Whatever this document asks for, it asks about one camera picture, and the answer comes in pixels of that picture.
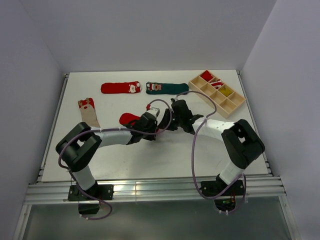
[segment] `white tabletop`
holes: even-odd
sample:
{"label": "white tabletop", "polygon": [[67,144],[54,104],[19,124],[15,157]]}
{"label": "white tabletop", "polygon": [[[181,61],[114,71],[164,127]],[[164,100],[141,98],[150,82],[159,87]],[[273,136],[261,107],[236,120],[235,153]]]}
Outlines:
{"label": "white tabletop", "polygon": [[[172,95],[146,94],[146,82],[188,83],[201,70],[183,71],[121,71],[121,72],[73,72],[66,84],[63,100],[48,149],[43,182],[69,181],[70,175],[58,166],[57,143],[79,122],[81,114],[78,100],[93,98],[97,119],[102,128],[119,126],[119,117],[123,113],[142,115],[146,105],[154,99],[163,99],[170,104]],[[212,70],[223,82],[243,94],[235,70]],[[102,94],[101,85],[106,82],[139,81],[142,92],[135,94]],[[206,115],[213,111],[196,94],[182,96],[193,114]],[[166,106],[154,103],[160,108],[162,119]],[[225,121],[218,113],[212,119]],[[247,120],[253,127],[247,103],[244,103],[227,121]],[[183,130],[166,131],[157,136],[156,141],[141,140],[132,145],[113,145],[97,150],[89,163],[93,176],[97,180],[128,180],[179,178],[191,176],[191,146],[193,135]],[[198,136],[195,149],[195,172],[197,176],[216,176],[225,167],[229,156],[222,141]],[[265,160],[261,155],[246,170],[248,175],[267,174]]]}

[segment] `white wall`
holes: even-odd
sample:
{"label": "white wall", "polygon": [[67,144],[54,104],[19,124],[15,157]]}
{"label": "white wall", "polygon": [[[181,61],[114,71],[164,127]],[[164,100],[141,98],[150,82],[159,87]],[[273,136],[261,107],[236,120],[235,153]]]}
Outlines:
{"label": "white wall", "polygon": [[320,238],[320,2],[278,0],[242,72],[301,236]]}
{"label": "white wall", "polygon": [[0,239],[12,238],[36,179],[63,75],[17,0],[0,0]]}
{"label": "white wall", "polygon": [[276,0],[21,0],[65,72],[242,69]]}

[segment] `cable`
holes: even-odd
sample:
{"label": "cable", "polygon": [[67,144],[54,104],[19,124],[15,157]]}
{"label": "cable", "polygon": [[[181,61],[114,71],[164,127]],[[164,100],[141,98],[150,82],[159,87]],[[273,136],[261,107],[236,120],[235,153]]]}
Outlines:
{"label": "cable", "polygon": [[96,200],[96,201],[99,201],[99,203],[102,203],[102,204],[105,204],[107,205],[110,210],[109,212],[104,215],[104,216],[101,216],[101,217],[88,217],[88,216],[84,216],[84,215],[81,215],[81,217],[87,219],[87,220],[101,220],[101,219],[105,219],[107,218],[108,216],[110,216],[110,214],[112,213],[112,206],[110,203],[102,200],[102,199],[99,199],[99,198],[96,198],[94,196],[91,196],[89,194],[87,194],[78,184],[75,176],[73,175],[73,173],[70,171],[70,169],[67,167],[67,166],[64,166],[61,162],[62,160],[62,156],[64,155],[66,149],[74,142],[74,141],[77,141],[81,136],[83,135],[86,135],[86,134],[89,134],[89,133],[99,133],[99,132],[114,132],[114,131],[129,131],[129,132],[134,132],[134,133],[139,133],[139,134],[143,134],[143,135],[158,135],[158,134],[161,134],[163,133],[171,124],[171,121],[172,121],[172,110],[169,106],[169,104],[162,100],[162,99],[155,99],[155,100],[152,100],[148,105],[151,105],[152,103],[154,102],[163,102],[169,109],[169,112],[170,112],[170,119],[169,119],[169,122],[167,124],[167,126],[162,129],[161,131],[158,131],[158,132],[143,132],[143,131],[139,131],[139,130],[135,130],[135,129],[130,129],[130,128],[107,128],[107,129],[91,129],[91,130],[87,130],[87,131],[84,131],[84,132],[81,132],[80,134],[78,134],[77,136],[73,137],[62,149],[62,151],[60,152],[59,154],[59,158],[58,158],[58,165],[63,168],[63,169],[67,169],[69,174],[71,175],[71,178],[76,182],[76,186],[77,188],[79,189],[79,191],[85,195],[87,198],[90,198],[92,200]]}
{"label": "cable", "polygon": [[210,98],[208,97],[207,95],[205,95],[203,92],[200,92],[200,91],[185,91],[185,92],[182,92],[180,94],[178,94],[176,96],[179,97],[180,95],[185,95],[187,93],[196,93],[196,94],[200,94],[202,96],[205,96],[207,99],[210,100],[210,102],[214,105],[214,111],[212,113],[209,113],[207,116],[205,116],[205,119],[204,121],[200,124],[200,126],[198,127],[198,129],[195,131],[194,133],[194,136],[193,136],[193,140],[192,140],[192,148],[191,148],[191,172],[192,172],[192,179],[193,179],[193,183],[194,183],[194,186],[195,186],[195,189],[197,190],[197,192],[199,193],[199,195],[201,197],[203,197],[204,199],[207,199],[207,200],[214,200],[220,196],[222,196],[222,194],[224,194],[241,176],[243,176],[243,180],[244,180],[244,193],[243,193],[243,196],[242,196],[242,199],[239,203],[239,205],[237,205],[233,210],[229,211],[229,213],[231,212],[234,212],[240,205],[243,204],[244,202],[244,199],[246,197],[246,191],[247,191],[247,180],[246,180],[246,176],[244,174],[240,174],[238,177],[236,177],[228,186],[225,187],[225,189],[223,189],[220,193],[218,193],[217,195],[215,196],[205,196],[200,188],[198,187],[198,184],[197,184],[197,179],[196,179],[196,173],[195,173],[195,148],[196,148],[196,139],[197,139],[197,136],[198,136],[198,132],[199,130],[202,128],[202,126],[207,122],[207,119],[208,117],[212,116],[213,114],[215,114],[217,112],[217,106],[215,104],[215,102]]}

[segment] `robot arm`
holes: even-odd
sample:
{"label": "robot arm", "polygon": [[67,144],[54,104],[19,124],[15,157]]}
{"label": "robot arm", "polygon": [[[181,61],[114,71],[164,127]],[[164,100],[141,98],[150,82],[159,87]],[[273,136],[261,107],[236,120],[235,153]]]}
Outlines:
{"label": "robot arm", "polygon": [[[103,132],[97,127],[89,127],[85,122],[80,122],[56,145],[55,150],[61,154],[66,144],[75,136],[90,130],[97,131],[80,137],[79,141],[82,144],[79,144],[78,141],[72,142],[62,155],[63,161],[67,164],[79,186],[86,193],[96,196],[99,194],[98,184],[88,165],[96,150],[110,145],[130,145],[138,143],[141,139],[154,140],[154,135],[145,135],[135,131],[155,133],[159,112],[158,108],[150,108],[134,125],[116,127],[115,129],[119,129],[119,131]],[[135,131],[121,131],[121,128],[130,128]]]}
{"label": "robot arm", "polygon": [[[196,131],[205,120],[199,118],[192,124]],[[237,176],[257,159],[265,146],[246,120],[226,122],[208,119],[200,128],[198,135],[208,136],[223,141],[228,151],[230,161],[220,173],[219,178],[229,185]]]}
{"label": "robot arm", "polygon": [[[67,164],[75,180],[80,187],[89,195],[98,197],[98,183],[92,176],[88,166],[91,158],[98,148],[110,145],[129,145],[138,143],[141,139],[155,140],[155,135],[144,133],[156,133],[158,129],[175,131],[181,127],[186,133],[195,134],[200,125],[205,121],[203,115],[193,115],[189,110],[186,101],[172,100],[172,121],[170,122],[170,109],[166,109],[162,121],[157,125],[159,115],[158,108],[148,109],[133,125],[128,124],[123,128],[133,131],[123,130],[101,132],[99,128],[89,127],[85,122],[77,124],[56,146],[56,151],[61,154],[64,147],[69,144],[62,154],[63,161]],[[86,131],[96,130],[81,136],[78,141],[71,144],[71,140]],[[246,120],[237,122],[217,121],[207,119],[200,128],[198,135],[205,135],[223,141],[230,157],[224,170],[216,177],[213,187],[208,194],[215,196],[220,193],[227,185],[232,183],[243,171],[257,159],[265,150],[265,146]]]}

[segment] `glass panel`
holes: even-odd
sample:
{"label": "glass panel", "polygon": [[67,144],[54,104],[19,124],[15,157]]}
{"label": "glass panel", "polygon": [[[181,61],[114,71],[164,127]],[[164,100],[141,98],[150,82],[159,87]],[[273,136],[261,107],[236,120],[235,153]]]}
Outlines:
{"label": "glass panel", "polygon": [[290,239],[278,197],[249,198],[229,216],[218,214],[213,201],[208,200],[112,206],[110,217],[86,221],[79,218],[76,204],[34,205],[23,239]]}

